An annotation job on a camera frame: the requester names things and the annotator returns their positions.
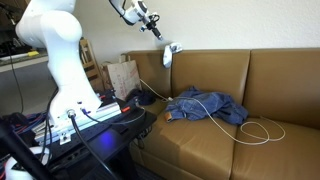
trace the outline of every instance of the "couch backrest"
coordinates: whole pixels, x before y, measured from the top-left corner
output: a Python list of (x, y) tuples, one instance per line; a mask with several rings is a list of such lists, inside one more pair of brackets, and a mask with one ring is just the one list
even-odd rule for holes
[(242, 104), (249, 50), (187, 50), (173, 55), (172, 93), (190, 86), (206, 92), (224, 92)]
[[(164, 97), (171, 97), (171, 69), (163, 66), (163, 51), (132, 51), (127, 57), (136, 60), (140, 79)], [(141, 83), (143, 89), (149, 90)]]
[(320, 128), (320, 49), (252, 50), (249, 116)]

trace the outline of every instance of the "black table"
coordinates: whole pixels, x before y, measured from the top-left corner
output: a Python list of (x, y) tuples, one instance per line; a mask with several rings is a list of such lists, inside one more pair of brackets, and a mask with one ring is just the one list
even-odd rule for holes
[[(143, 109), (136, 108), (125, 117), (115, 117), (111, 122), (126, 122), (140, 117)], [(150, 127), (156, 115), (145, 111), (136, 121), (123, 125), (96, 124), (81, 131), (84, 139), (98, 156), (123, 179), (139, 179), (128, 145), (141, 132)], [(101, 166), (82, 145), (77, 134), (72, 134), (72, 141), (60, 146), (59, 142), (51, 145), (53, 153), (50, 169), (57, 179), (90, 179), (89, 176)]]

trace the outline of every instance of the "brown couch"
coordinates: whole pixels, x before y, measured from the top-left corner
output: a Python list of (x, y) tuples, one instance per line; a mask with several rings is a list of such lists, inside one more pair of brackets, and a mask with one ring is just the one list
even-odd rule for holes
[[(158, 114), (144, 149), (131, 147), (134, 160), (165, 179), (319, 179), (320, 175), (320, 48), (264, 50), (198, 50), (173, 56), (162, 66), (162, 51), (130, 52), (141, 79), (165, 97), (176, 97), (194, 85), (224, 92), (249, 112), (246, 121), (261, 123), (271, 138), (282, 131), (260, 116), (279, 123), (284, 139), (243, 145), (209, 118), (170, 123), (166, 103), (146, 107)], [(238, 126), (217, 122), (233, 137), (257, 142)], [(246, 131), (265, 136), (257, 126)]]

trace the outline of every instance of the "white cable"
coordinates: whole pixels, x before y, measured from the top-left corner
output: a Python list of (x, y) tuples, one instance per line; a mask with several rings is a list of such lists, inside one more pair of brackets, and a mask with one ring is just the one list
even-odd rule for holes
[[(152, 92), (154, 92), (156, 95), (158, 95), (159, 97), (161, 97), (163, 101), (168, 102), (168, 101), (172, 101), (172, 100), (173, 100), (171, 97), (165, 98), (165, 97), (161, 96), (160, 94), (158, 94), (157, 92), (155, 92), (155, 91), (154, 91), (146, 82), (144, 82), (142, 79), (140, 79), (140, 81), (141, 81), (143, 84), (145, 84)], [(189, 100), (194, 100), (194, 101), (198, 102), (198, 103), (202, 106), (202, 108), (206, 111), (206, 113), (207, 113), (207, 115), (210, 117), (210, 119), (211, 119), (225, 134), (227, 134), (231, 139), (233, 139), (234, 141), (236, 141), (236, 142), (238, 142), (238, 143), (245, 144), (245, 145), (261, 145), (261, 144), (267, 143), (268, 141), (280, 141), (280, 140), (283, 139), (283, 138), (285, 137), (285, 135), (286, 135), (286, 131), (283, 129), (283, 127), (282, 127), (281, 125), (279, 125), (278, 123), (276, 123), (276, 122), (274, 122), (274, 121), (272, 121), (272, 120), (270, 120), (270, 119), (268, 119), (268, 118), (260, 117), (261, 119), (268, 120), (268, 121), (270, 121), (270, 122), (273, 122), (275, 125), (277, 125), (277, 126), (282, 130), (283, 135), (282, 135), (280, 138), (272, 139), (272, 138), (270, 138), (270, 134), (269, 134), (269, 132), (267, 131), (267, 129), (266, 129), (264, 126), (262, 126), (261, 124), (259, 124), (259, 123), (257, 123), (257, 122), (246, 122), (246, 123), (244, 123), (244, 124), (242, 124), (242, 125), (240, 126), (241, 132), (243, 132), (244, 134), (246, 134), (246, 135), (248, 135), (248, 136), (251, 136), (251, 137), (253, 137), (253, 138), (261, 139), (261, 140), (263, 140), (263, 141), (261, 141), (261, 142), (256, 142), (256, 143), (244, 142), (244, 141), (241, 141), (241, 140), (238, 140), (238, 139), (234, 138), (234, 137), (233, 137), (232, 135), (230, 135), (225, 129), (223, 129), (223, 128), (216, 122), (216, 120), (214, 120), (214, 118), (213, 118), (213, 117), (210, 115), (210, 113), (208, 112), (207, 108), (206, 108), (199, 100), (197, 100), (197, 99), (195, 99), (195, 98), (189, 98), (189, 97), (175, 97), (175, 98), (177, 98), (177, 99), (189, 99)], [(246, 126), (246, 125), (248, 125), (248, 124), (255, 124), (255, 125), (259, 126), (259, 127), (266, 133), (267, 138), (255, 136), (255, 135), (253, 135), (253, 134), (250, 134), (250, 133), (244, 131), (244, 130), (243, 130), (243, 127)]]
[(152, 92), (154, 92), (157, 96), (161, 97), (163, 102), (168, 102), (168, 101), (170, 101), (170, 98), (165, 98), (165, 97), (161, 96), (160, 94), (158, 94), (155, 90), (153, 90), (153, 89), (152, 89), (146, 82), (144, 82), (142, 79), (140, 79), (140, 81), (141, 81), (144, 85), (146, 85)]

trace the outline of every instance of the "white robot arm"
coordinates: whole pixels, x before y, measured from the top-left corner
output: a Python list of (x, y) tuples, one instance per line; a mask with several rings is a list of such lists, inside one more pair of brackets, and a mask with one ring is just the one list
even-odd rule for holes
[[(18, 37), (26, 44), (47, 49), (48, 68), (59, 88), (49, 110), (55, 127), (69, 121), (69, 110), (74, 110), (79, 117), (83, 110), (95, 113), (101, 105), (80, 61), (78, 47), (82, 29), (71, 14), (75, 3), (76, 0), (32, 0), (16, 26)], [(146, 29), (162, 39), (155, 24), (158, 15), (149, 15), (141, 0), (133, 0), (128, 10), (121, 7), (120, 0), (110, 0), (110, 3), (127, 24), (142, 21)]]

